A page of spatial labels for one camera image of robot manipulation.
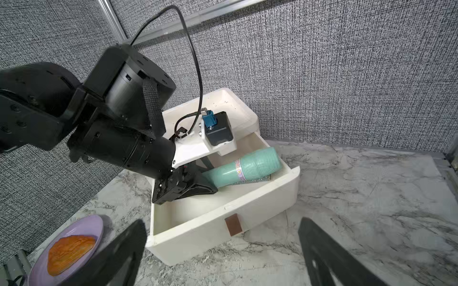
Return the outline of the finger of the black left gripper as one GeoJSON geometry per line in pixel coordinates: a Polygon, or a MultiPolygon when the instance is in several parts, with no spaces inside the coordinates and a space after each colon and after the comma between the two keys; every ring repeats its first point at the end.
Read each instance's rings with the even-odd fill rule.
{"type": "Polygon", "coordinates": [[[211,195],[218,192],[218,188],[202,173],[196,173],[187,182],[186,197],[195,195],[211,195]]]}

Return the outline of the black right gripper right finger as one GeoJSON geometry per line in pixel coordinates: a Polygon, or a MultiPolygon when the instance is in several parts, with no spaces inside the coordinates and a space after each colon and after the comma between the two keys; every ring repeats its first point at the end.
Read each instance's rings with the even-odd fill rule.
{"type": "Polygon", "coordinates": [[[311,285],[334,286],[334,279],[343,286],[386,285],[312,219],[301,219],[298,235],[311,285]]]}

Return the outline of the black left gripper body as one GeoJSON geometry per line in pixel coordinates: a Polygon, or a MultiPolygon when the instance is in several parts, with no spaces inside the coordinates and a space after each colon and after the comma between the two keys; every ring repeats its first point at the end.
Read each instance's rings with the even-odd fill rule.
{"type": "Polygon", "coordinates": [[[167,178],[156,180],[153,184],[151,202],[162,205],[165,202],[198,195],[199,188],[194,183],[198,172],[195,164],[185,164],[172,169],[167,178]]]}

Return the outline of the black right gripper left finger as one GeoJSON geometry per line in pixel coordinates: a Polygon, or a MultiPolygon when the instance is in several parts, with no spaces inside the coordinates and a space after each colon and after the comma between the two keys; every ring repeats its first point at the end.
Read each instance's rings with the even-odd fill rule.
{"type": "Polygon", "coordinates": [[[133,286],[147,240],[141,219],[61,283],[62,286],[133,286]]]}

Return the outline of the mint green microphone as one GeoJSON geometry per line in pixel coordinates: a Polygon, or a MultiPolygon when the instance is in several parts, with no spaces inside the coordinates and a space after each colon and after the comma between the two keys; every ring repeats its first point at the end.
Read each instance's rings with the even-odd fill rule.
{"type": "Polygon", "coordinates": [[[232,163],[203,173],[217,188],[235,182],[262,178],[282,168],[280,158],[273,147],[256,150],[232,163]]]}

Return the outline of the white top drawer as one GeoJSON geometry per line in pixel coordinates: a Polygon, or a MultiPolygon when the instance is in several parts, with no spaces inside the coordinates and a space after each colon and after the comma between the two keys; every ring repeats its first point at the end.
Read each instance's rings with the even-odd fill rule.
{"type": "Polygon", "coordinates": [[[146,249],[168,266],[181,263],[293,206],[300,168],[281,162],[269,181],[230,185],[216,194],[152,205],[146,249]]]}

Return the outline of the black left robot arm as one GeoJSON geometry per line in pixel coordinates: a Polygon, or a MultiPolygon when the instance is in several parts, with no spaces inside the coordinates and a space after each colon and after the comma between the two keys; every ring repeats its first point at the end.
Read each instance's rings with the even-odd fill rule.
{"type": "Polygon", "coordinates": [[[39,62],[1,71],[1,152],[50,151],[67,141],[71,161],[101,160],[155,180],[152,202],[215,194],[195,162],[174,166],[164,105],[174,81],[131,45],[108,48],[86,81],[39,62]]]}

